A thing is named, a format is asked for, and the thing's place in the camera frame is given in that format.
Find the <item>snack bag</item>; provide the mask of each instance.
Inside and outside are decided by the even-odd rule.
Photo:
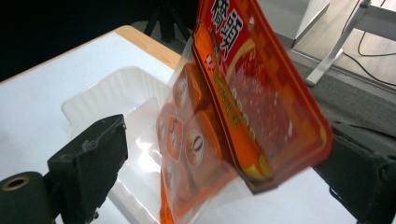
[[[326,159],[332,132],[256,1],[200,1],[193,60],[157,119],[163,223],[236,176],[252,193]]]

